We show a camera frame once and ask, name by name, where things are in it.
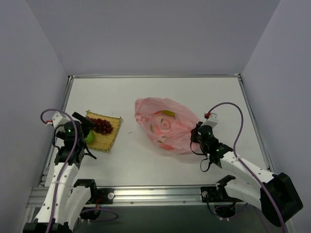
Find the yellow green fake pear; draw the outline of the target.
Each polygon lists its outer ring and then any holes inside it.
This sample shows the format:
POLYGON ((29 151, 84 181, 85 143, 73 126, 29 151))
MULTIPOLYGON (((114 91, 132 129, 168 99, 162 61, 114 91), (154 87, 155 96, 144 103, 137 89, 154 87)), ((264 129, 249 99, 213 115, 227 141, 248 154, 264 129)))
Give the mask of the yellow green fake pear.
POLYGON ((169 110, 162 110, 162 114, 175 118, 175 113, 169 110))

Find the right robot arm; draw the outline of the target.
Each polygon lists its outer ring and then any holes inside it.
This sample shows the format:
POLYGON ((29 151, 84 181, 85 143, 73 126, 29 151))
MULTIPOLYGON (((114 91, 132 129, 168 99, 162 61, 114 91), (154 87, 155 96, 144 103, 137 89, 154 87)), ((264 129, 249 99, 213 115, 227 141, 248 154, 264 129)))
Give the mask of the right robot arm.
POLYGON ((251 204, 277 227, 302 210, 303 203, 288 175, 264 170, 240 157, 230 146, 219 142, 211 126, 198 122, 191 131, 190 141, 199 144, 210 165, 229 172, 216 182, 219 199, 251 204))

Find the pink plastic bag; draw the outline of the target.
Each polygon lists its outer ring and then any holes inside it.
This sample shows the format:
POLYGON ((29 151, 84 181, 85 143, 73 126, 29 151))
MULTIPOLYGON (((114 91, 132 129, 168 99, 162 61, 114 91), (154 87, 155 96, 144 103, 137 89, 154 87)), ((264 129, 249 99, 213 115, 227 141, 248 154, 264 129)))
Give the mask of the pink plastic bag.
POLYGON ((168 98, 137 99, 135 119, 159 148, 176 154, 191 153, 191 130, 199 118, 186 106, 168 98), (162 110, 174 112, 175 118, 162 114, 162 110))

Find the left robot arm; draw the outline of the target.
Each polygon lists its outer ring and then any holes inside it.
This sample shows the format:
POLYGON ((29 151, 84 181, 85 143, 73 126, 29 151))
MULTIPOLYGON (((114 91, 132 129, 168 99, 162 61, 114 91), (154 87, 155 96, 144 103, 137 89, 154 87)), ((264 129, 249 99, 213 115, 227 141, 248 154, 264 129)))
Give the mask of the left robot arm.
POLYGON ((69 115, 53 108, 50 111, 53 116, 44 124, 53 126, 55 137, 64 144, 55 157, 43 204, 34 222, 24 225, 24 233, 71 233, 85 204, 94 203, 98 197, 94 180, 75 179, 84 156, 95 157, 85 141, 94 124, 77 112, 69 115))

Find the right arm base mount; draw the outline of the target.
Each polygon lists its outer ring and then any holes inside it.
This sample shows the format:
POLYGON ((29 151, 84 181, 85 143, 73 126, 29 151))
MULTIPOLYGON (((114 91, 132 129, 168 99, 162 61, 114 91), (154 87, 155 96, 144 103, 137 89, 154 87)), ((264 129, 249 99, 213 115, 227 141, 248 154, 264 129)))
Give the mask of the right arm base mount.
POLYGON ((232 198, 217 189, 215 186, 202 186, 200 187, 201 200, 207 204, 209 212, 218 217, 220 220, 227 220, 238 216, 247 206, 244 204, 241 209, 237 209, 236 204, 242 202, 240 199, 232 198))

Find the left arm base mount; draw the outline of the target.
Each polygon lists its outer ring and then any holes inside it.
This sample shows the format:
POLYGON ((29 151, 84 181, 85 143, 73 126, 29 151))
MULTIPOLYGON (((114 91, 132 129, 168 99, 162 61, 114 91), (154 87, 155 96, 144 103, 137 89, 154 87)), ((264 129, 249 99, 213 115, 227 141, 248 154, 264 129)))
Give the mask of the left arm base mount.
POLYGON ((112 210, 103 208, 103 205, 113 204, 114 189, 100 188, 95 197, 91 197, 82 208, 80 219, 88 222, 109 222, 119 218, 112 210))

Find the red fake grapes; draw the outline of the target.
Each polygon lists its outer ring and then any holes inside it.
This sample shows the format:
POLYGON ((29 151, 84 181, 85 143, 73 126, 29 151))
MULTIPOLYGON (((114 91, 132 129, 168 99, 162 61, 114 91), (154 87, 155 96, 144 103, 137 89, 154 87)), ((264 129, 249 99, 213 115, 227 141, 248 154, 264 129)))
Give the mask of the red fake grapes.
POLYGON ((110 134, 113 131, 113 127, 108 120, 101 119, 101 118, 90 118, 87 117, 93 124, 93 131, 96 133, 100 133, 102 135, 110 134))

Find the green fake fruit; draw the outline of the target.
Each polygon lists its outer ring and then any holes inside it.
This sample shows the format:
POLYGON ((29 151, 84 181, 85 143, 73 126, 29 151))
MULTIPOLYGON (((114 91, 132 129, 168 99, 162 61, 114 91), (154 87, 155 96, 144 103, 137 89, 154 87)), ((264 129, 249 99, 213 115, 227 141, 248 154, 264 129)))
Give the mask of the green fake fruit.
POLYGON ((93 143, 94 137, 95 137, 95 136, 94 136, 94 132, 93 132, 93 130, 91 130, 91 131, 89 132, 89 134, 86 136, 85 142, 86 142, 87 144, 93 143))

